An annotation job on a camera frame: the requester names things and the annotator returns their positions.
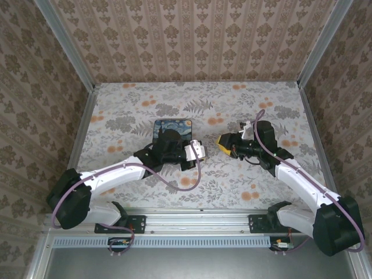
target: floral tablecloth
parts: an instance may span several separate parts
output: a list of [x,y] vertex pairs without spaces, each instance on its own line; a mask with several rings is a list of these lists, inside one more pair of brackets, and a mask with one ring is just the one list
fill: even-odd
[[[78,163],[94,170],[126,159],[152,141],[156,119],[190,119],[192,135],[208,148],[200,185],[191,192],[166,187],[152,176],[103,193],[98,201],[135,208],[266,209],[279,201],[305,207],[284,183],[259,166],[229,158],[215,141],[239,130],[261,108],[276,131],[279,146],[324,184],[314,142],[295,82],[110,83],[102,84]],[[197,170],[164,166],[160,173],[188,188]]]

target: wall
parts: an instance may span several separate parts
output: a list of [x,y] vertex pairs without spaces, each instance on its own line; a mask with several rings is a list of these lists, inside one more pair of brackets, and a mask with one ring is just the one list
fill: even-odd
[[305,87],[341,194],[359,204],[372,243],[372,1],[354,1]]
[[32,1],[0,1],[0,278],[22,278],[87,92]]
[[52,0],[92,78],[296,80],[335,1]]

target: perforated metal strip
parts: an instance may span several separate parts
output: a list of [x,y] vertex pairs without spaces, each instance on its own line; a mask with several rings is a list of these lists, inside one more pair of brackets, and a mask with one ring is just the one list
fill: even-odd
[[[53,248],[107,248],[108,239],[109,237],[56,237]],[[136,237],[132,247],[265,248],[270,247],[270,237]]]

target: gray floor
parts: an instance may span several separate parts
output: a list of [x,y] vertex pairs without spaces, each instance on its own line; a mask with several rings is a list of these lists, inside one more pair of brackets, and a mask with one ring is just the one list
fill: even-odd
[[110,256],[106,249],[55,249],[45,278],[50,279],[350,279],[346,253],[323,255],[308,242],[286,256],[268,249],[133,249]]

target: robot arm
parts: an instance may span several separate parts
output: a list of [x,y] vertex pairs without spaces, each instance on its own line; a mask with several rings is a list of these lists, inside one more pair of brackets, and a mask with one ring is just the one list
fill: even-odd
[[[277,146],[274,128],[270,122],[257,122],[259,138],[271,153],[293,165],[295,169],[269,155],[258,143],[256,135],[254,139],[248,139],[249,122],[241,123],[241,128],[243,129],[241,132],[221,135],[217,140],[219,148],[235,159],[243,160],[256,157],[263,169],[285,182],[310,208],[310,211],[303,210],[289,202],[280,202],[271,206],[265,223],[259,224],[263,233],[272,233],[283,226],[294,228],[312,237],[319,249],[328,256],[360,242],[354,226],[329,197],[338,201],[364,235],[359,208],[354,199],[349,196],[343,198],[330,191],[305,172],[292,154]],[[305,179],[300,172],[309,177],[312,183]]]
[[139,150],[122,162],[80,174],[75,169],[66,170],[46,201],[64,229],[81,223],[123,226],[118,222],[126,219],[126,213],[118,203],[113,202],[119,210],[116,211],[94,206],[91,200],[116,186],[158,173],[165,163],[180,164],[182,171],[194,168],[196,157],[198,160],[207,157],[201,142],[181,140],[177,131],[166,130],[159,134],[151,149]]

